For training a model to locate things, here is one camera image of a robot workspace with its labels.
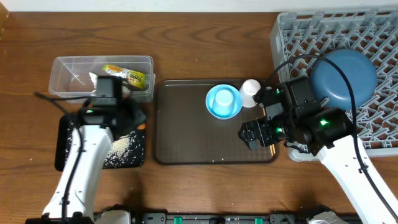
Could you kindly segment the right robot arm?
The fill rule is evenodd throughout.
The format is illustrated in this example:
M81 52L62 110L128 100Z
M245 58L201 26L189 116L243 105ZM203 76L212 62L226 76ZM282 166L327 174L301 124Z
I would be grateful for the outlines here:
M292 111L243 123L239 138L251 150L281 141L305 144L337 180L363 223L397 223L397 198L380 176L356 125L339 108L306 116Z

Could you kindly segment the yellow-green snack wrapper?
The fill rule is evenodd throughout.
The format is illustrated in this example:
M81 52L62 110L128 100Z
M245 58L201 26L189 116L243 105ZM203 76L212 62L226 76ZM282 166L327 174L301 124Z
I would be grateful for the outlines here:
M104 65L102 70L109 75L122 77L126 79L130 85L140 90L144 90L145 81L146 81L146 74L144 73L109 64Z

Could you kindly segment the light blue cup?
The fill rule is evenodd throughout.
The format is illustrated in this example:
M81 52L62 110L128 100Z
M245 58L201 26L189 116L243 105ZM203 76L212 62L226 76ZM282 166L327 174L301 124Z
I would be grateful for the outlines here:
M234 96L228 89L216 93L212 104L212 110L219 117L229 116L233 112Z

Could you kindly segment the white napkin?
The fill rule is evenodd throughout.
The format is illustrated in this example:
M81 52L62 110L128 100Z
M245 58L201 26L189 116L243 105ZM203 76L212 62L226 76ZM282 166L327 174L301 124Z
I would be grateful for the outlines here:
M97 81L98 81L98 76L92 72L89 73L90 79L93 83L94 89L91 92L91 96L96 96L96 87L97 87ZM130 94L130 83L128 82L126 77L122 77L119 75L116 75L116 77L120 78L122 80L122 93L123 95Z

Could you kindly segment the orange carrot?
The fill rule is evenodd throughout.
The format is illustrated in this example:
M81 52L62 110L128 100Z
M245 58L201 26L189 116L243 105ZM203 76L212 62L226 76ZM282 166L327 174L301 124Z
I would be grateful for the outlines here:
M146 123L143 123L137 127L138 130L146 129Z

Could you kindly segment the dark blue plate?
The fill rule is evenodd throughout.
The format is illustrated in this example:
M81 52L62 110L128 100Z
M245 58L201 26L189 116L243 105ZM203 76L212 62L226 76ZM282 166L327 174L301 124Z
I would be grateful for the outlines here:
M346 75L354 93L357 108L367 102L377 87L377 73L372 61L360 52L339 49L324 56ZM317 60L309 76L309 84L317 99L328 98L327 107L351 109L351 98L345 81L329 63Z

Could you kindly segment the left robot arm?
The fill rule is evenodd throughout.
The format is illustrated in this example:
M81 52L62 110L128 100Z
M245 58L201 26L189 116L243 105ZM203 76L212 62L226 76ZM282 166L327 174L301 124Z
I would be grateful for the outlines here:
M65 111L64 117L72 125L67 162L43 214L27 223L94 223L95 193L113 142L146 122L133 99L115 97L87 98L75 114Z

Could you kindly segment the light blue bowl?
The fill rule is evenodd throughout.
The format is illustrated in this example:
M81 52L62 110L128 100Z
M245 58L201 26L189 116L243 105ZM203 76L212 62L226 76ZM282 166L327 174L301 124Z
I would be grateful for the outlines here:
M219 117L212 110L212 104L213 104L213 100L215 98L216 93L223 89L228 89L229 91L231 91L233 93L233 96L234 96L233 112L229 116ZM214 86L213 88L211 88L208 91L208 93L206 94L206 98L205 98L205 104L206 104L207 110L217 119L230 119L230 118L236 116L241 111L241 108L243 107L243 99L242 99L241 94L238 91L238 89L236 89L235 87L233 87L231 85L221 84L221 85Z

